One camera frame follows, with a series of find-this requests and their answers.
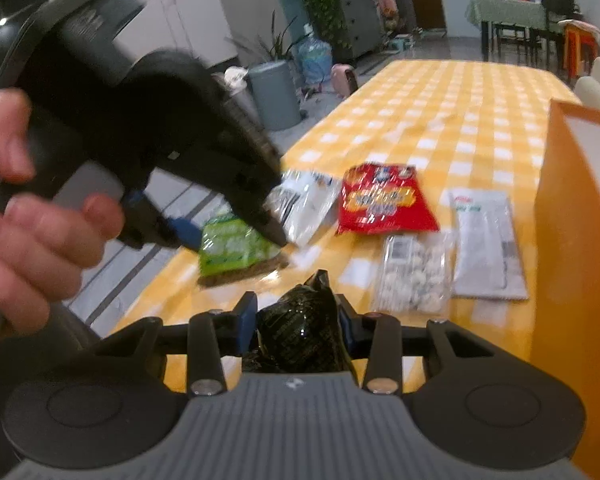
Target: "finger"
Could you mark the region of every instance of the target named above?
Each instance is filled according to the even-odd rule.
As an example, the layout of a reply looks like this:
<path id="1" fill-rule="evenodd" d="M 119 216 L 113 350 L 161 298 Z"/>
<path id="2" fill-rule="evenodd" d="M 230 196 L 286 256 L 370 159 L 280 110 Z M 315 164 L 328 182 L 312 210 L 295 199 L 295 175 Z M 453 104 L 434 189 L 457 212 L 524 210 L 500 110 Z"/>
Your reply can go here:
<path id="1" fill-rule="evenodd" d="M 49 317 L 45 298 L 0 261 L 0 312 L 17 332 L 41 329 Z"/>
<path id="2" fill-rule="evenodd" d="M 0 261 L 50 301 L 71 298 L 80 290 L 82 277 L 78 266 L 1 217 Z"/>
<path id="3" fill-rule="evenodd" d="M 25 142 L 30 115 L 24 92 L 0 90 L 0 177 L 12 184 L 26 182 L 36 172 Z"/>
<path id="4" fill-rule="evenodd" d="M 21 194 L 12 197 L 4 217 L 83 269 L 96 266 L 104 254 L 104 239 L 80 213 L 37 196 Z"/>
<path id="5" fill-rule="evenodd" d="M 82 214 L 107 240 L 117 237 L 125 224 L 120 204 L 104 194 L 92 194 L 82 207 Z"/>

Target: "gray trash bin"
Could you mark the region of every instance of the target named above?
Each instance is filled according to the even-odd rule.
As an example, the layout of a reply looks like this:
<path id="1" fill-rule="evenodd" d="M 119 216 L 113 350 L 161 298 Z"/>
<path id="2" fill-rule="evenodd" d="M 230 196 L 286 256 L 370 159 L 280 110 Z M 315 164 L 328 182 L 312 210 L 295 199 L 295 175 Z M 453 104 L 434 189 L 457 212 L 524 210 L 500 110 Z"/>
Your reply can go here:
<path id="1" fill-rule="evenodd" d="M 286 61 L 272 61 L 249 69 L 253 99 L 266 130 L 284 130 L 298 124 L 300 105 Z"/>

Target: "red package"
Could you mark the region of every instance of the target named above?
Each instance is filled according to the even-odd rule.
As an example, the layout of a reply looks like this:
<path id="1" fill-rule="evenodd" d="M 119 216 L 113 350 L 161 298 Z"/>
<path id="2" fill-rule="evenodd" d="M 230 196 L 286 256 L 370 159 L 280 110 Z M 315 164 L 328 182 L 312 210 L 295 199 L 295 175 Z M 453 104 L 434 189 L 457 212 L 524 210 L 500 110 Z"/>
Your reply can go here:
<path id="1" fill-rule="evenodd" d="M 338 234 L 440 231 L 413 166 L 355 166 L 345 173 L 340 193 Z"/>

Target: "orange stool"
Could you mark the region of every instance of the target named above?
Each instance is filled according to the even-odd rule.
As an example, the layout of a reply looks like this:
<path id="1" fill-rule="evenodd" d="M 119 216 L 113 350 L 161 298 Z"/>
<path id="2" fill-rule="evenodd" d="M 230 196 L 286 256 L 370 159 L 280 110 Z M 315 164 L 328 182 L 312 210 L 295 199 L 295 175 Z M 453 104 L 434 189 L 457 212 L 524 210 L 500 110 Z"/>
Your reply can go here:
<path id="1" fill-rule="evenodd" d="M 598 57 L 598 42 L 594 35 L 574 25 L 567 25 L 564 29 L 564 67 L 569 79 L 578 75 L 582 45 L 591 49 L 593 59 Z"/>

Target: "dining table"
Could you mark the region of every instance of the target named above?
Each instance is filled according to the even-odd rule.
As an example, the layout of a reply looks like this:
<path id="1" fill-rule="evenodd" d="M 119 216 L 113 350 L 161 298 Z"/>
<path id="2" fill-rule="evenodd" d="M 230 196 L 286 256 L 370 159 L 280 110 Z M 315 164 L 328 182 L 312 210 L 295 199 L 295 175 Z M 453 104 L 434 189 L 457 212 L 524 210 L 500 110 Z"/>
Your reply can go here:
<path id="1" fill-rule="evenodd" d="M 484 61 L 489 60 L 489 25 L 507 23 L 535 30 L 546 30 L 546 14 L 540 3 L 524 0 L 470 0 L 465 17 L 480 28 L 480 47 Z M 550 24 L 552 32 L 560 32 L 557 23 Z"/>
<path id="2" fill-rule="evenodd" d="M 484 8 L 479 6 L 477 19 L 494 18 Z M 449 319 L 527 360 L 536 309 L 534 199 L 552 99 L 578 102 L 556 76 L 534 68 L 394 61 L 311 128 L 284 155 L 283 166 L 338 178 L 365 161 L 414 166 L 430 210 L 441 229 L 450 232 L 455 225 L 450 189 L 506 192 L 529 299 L 453 298 Z M 317 269 L 327 270 L 333 291 L 343 294 L 358 313 L 369 312 L 383 239 L 351 232 L 337 235 L 336 223 L 327 220 L 308 245 L 284 249 L 290 263 L 286 269 L 213 287 L 198 284 L 198 255 L 181 249 L 142 291 L 116 330 L 145 316 L 182 324 L 200 312 L 231 310 L 248 290 L 256 292 L 258 309 L 265 308 Z M 418 323 L 409 312 L 397 317 L 406 325 Z M 231 388 L 240 377 L 240 358 L 224 357 L 222 363 Z M 169 356 L 168 387 L 184 391 L 186 365 L 185 356 Z M 362 377 L 365 362 L 354 361 L 354 366 Z M 420 358 L 404 357 L 402 368 L 405 391 L 424 383 Z"/>

